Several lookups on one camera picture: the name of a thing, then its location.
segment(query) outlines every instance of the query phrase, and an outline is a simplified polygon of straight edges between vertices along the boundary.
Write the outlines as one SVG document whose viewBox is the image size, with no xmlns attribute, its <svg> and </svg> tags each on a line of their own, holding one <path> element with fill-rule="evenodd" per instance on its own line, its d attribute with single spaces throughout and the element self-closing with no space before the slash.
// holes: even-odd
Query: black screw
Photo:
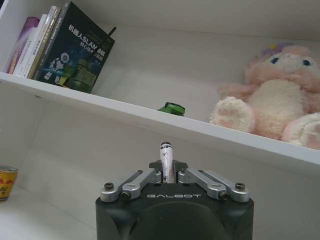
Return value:
<svg viewBox="0 0 320 240">
<path fill-rule="evenodd" d="M 124 201 L 130 201 L 131 200 L 131 193 L 124 191 L 121 193 L 121 198 Z"/>
<path fill-rule="evenodd" d="M 235 184 L 235 189 L 237 189 L 237 190 L 243 191 L 243 190 L 245 190 L 245 188 L 246 188 L 246 185 L 244 183 L 237 182 Z"/>
<path fill-rule="evenodd" d="M 112 189 L 114 189 L 114 184 L 112 182 L 107 182 L 104 184 L 104 189 L 105 190 L 112 190 Z"/>
<path fill-rule="evenodd" d="M 220 193 L 219 193 L 219 199 L 221 200 L 221 201 L 225 201 L 225 200 L 227 200 L 228 199 L 228 193 L 226 193 L 225 191 L 221 191 Z"/>
</svg>

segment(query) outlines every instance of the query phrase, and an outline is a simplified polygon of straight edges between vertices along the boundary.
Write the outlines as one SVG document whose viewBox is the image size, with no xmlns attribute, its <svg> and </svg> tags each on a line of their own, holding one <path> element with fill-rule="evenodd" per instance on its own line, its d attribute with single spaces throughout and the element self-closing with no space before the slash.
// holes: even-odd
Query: screw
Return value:
<svg viewBox="0 0 320 240">
<path fill-rule="evenodd" d="M 221 191 L 220 193 L 219 193 L 219 199 L 221 200 L 221 201 L 225 201 L 225 200 L 227 200 L 228 199 L 228 193 L 226 193 L 225 191 Z"/>
<path fill-rule="evenodd" d="M 121 198 L 124 201 L 130 201 L 131 200 L 131 193 L 124 191 L 124 192 L 121 193 Z"/>
<path fill-rule="evenodd" d="M 127 185 L 127 187 L 129 187 L 129 188 L 133 189 L 133 188 L 135 188 L 135 187 L 136 187 L 136 185 L 135 185 L 135 184 L 128 184 L 128 185 Z"/>
<path fill-rule="evenodd" d="M 105 190 L 112 190 L 112 189 L 114 189 L 114 184 L 112 182 L 107 182 L 104 184 L 104 189 Z"/>
<path fill-rule="evenodd" d="M 245 188 L 246 188 L 246 185 L 244 183 L 237 182 L 235 184 L 235 189 L 237 189 L 237 190 L 243 191 L 243 190 L 245 190 Z"/>
</svg>

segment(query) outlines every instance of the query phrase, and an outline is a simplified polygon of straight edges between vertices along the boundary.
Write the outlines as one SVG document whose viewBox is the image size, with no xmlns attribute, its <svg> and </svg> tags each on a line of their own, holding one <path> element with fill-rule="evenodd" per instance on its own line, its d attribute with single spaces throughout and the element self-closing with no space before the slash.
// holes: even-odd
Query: plush toy paw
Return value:
<svg viewBox="0 0 320 240">
<path fill-rule="evenodd" d="M 309 114 L 291 122 L 285 128 L 282 140 L 320 150 L 320 113 Z"/>
<path fill-rule="evenodd" d="M 240 99 L 228 96 L 220 100 L 210 116 L 211 124 L 250 133 L 256 123 L 252 108 Z"/>
</svg>

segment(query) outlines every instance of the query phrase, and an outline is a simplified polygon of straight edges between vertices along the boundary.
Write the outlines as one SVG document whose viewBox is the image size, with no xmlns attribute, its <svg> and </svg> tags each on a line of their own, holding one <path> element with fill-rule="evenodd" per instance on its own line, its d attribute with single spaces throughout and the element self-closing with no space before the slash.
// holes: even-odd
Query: white belly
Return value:
<svg viewBox="0 0 320 240">
<path fill-rule="evenodd" d="M 256 133 L 278 139 L 286 124 L 304 115 L 300 86 L 283 79 L 269 80 L 249 99 L 256 117 Z"/>
</svg>

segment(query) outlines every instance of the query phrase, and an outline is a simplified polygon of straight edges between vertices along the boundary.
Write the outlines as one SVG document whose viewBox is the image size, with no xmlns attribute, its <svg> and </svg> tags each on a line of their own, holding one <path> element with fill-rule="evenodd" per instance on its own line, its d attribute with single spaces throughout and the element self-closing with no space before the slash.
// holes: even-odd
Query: yellow cup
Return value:
<svg viewBox="0 0 320 240">
<path fill-rule="evenodd" d="M 0 203 L 8 200 L 14 186 L 18 169 L 11 166 L 0 166 Z"/>
</svg>

